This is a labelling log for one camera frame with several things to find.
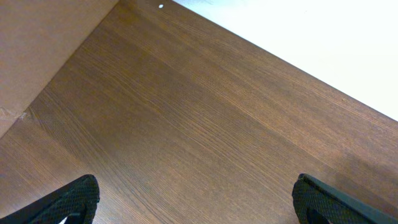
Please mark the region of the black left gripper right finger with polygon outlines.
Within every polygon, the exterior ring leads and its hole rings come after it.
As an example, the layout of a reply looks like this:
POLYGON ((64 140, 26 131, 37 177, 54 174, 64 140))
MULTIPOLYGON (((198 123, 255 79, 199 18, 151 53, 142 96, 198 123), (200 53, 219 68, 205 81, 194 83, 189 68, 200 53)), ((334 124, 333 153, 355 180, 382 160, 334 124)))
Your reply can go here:
POLYGON ((397 219, 312 177, 294 183, 293 206, 301 224, 397 224, 397 219))

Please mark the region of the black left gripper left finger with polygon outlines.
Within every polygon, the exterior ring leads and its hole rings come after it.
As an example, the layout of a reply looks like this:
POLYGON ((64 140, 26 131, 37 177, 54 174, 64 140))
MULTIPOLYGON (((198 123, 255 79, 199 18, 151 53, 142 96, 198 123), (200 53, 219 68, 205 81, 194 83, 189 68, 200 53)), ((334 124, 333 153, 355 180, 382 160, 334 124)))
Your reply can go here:
POLYGON ((93 175, 86 174, 1 218, 1 224, 92 224, 99 201, 98 182, 93 175))

